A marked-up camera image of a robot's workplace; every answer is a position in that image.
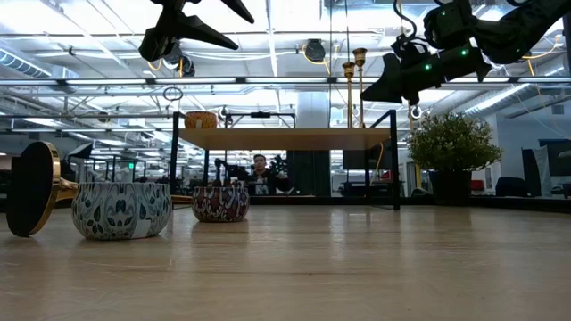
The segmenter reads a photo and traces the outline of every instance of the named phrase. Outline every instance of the wooden shelf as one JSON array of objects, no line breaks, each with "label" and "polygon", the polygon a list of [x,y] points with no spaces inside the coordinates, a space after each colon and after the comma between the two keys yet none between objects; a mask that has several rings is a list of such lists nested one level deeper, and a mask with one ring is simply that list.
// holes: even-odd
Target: wooden shelf
[{"label": "wooden shelf", "polygon": [[180,129],[180,138],[205,150],[362,151],[390,137],[389,128]]}]

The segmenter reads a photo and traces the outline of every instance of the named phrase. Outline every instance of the wall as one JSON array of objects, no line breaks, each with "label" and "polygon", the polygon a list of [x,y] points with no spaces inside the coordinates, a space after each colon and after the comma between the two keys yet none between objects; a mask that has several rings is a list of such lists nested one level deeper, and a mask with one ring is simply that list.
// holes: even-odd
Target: wall
[{"label": "wall", "polygon": [[[544,125],[554,128],[551,121]],[[560,128],[571,132],[571,120],[557,121]],[[519,177],[525,179],[522,149],[539,148],[540,139],[563,139],[540,124],[537,120],[503,119],[498,121],[500,148],[504,151],[501,158],[501,174],[504,177]]]}]

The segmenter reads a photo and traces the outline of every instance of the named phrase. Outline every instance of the ceiling light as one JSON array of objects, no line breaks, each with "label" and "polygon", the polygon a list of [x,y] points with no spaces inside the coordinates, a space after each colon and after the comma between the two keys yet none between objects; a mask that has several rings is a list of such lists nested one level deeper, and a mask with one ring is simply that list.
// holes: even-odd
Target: ceiling light
[{"label": "ceiling light", "polygon": [[325,84],[327,83],[327,78],[247,78],[247,83],[251,84],[304,84],[304,83],[314,83],[314,84]]},{"label": "ceiling light", "polygon": [[70,79],[68,85],[89,86],[89,85],[145,85],[145,79]]},{"label": "ceiling light", "polygon": [[16,129],[9,129],[13,133],[55,133],[57,129],[50,129],[50,128],[16,128]]},{"label": "ceiling light", "polygon": [[117,133],[128,133],[128,132],[148,133],[148,132],[155,131],[155,129],[152,129],[152,128],[112,128],[111,131],[117,132]]},{"label": "ceiling light", "polygon": [[72,136],[74,136],[74,137],[76,137],[76,138],[80,138],[80,139],[93,140],[92,138],[87,137],[87,136],[85,136],[85,135],[81,135],[81,134],[70,133],[70,135],[72,135]]},{"label": "ceiling light", "polygon": [[111,146],[125,146],[125,145],[128,145],[128,144],[125,144],[125,143],[123,143],[123,142],[121,142],[121,141],[113,140],[113,139],[99,139],[99,141],[100,141],[101,143],[103,143],[103,144],[108,144],[108,145],[111,145]]},{"label": "ceiling light", "polygon": [[56,85],[57,81],[47,80],[47,79],[0,80],[0,86],[56,86]]},{"label": "ceiling light", "polygon": [[104,133],[106,130],[103,128],[76,128],[76,129],[62,129],[65,133]]},{"label": "ceiling light", "polygon": [[[375,84],[377,82],[377,80],[378,80],[378,78],[363,77],[363,84]],[[347,78],[338,78],[337,82],[342,83],[342,84],[346,84]]]},{"label": "ceiling light", "polygon": [[60,127],[63,125],[61,122],[54,121],[51,119],[29,118],[29,119],[24,119],[24,120],[29,121],[29,122],[34,123],[34,124],[44,125],[44,126],[49,126],[49,127]]},{"label": "ceiling light", "polygon": [[536,78],[536,77],[524,77],[520,78],[519,82],[525,83],[560,83],[560,82],[571,82],[570,77],[546,77],[546,78]]},{"label": "ceiling light", "polygon": [[501,19],[501,17],[503,17],[503,13],[501,13],[498,10],[489,10],[486,13],[482,14],[482,17],[480,17],[480,20],[483,21],[498,21],[499,19]]},{"label": "ceiling light", "polygon": [[235,78],[173,78],[173,79],[156,79],[159,85],[178,85],[178,84],[235,84]]},{"label": "ceiling light", "polygon": [[160,141],[163,141],[165,143],[170,143],[171,138],[170,138],[170,136],[168,136],[166,134],[163,134],[161,132],[155,132],[155,133],[152,133],[151,135]]}]

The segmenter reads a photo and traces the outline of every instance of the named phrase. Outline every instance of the floral pattern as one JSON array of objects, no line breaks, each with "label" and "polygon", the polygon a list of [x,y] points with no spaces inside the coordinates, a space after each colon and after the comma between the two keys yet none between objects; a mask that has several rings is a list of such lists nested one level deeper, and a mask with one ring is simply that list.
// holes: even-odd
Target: floral pattern
[{"label": "floral pattern", "polygon": [[80,184],[71,208],[78,231],[96,240],[156,236],[172,214],[169,186],[147,183]]},{"label": "floral pattern", "polygon": [[250,208],[246,188],[196,187],[193,213],[201,222],[239,222]]}]

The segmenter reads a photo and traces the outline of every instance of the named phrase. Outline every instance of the gold candle holder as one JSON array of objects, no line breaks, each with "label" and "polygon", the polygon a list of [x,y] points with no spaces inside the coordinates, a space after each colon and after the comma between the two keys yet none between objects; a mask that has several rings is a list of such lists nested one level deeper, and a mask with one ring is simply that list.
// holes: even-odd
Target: gold candle holder
[{"label": "gold candle holder", "polygon": [[[359,95],[363,93],[363,66],[367,61],[367,49],[358,48],[353,50],[355,56],[355,64],[359,67]],[[360,99],[360,126],[365,127],[365,108],[363,107],[363,100]]]},{"label": "gold candle holder", "polygon": [[355,63],[346,62],[343,64],[345,69],[345,77],[347,78],[347,86],[349,87],[349,95],[347,96],[347,128],[353,128],[353,108],[352,108],[352,78],[355,74]]}]

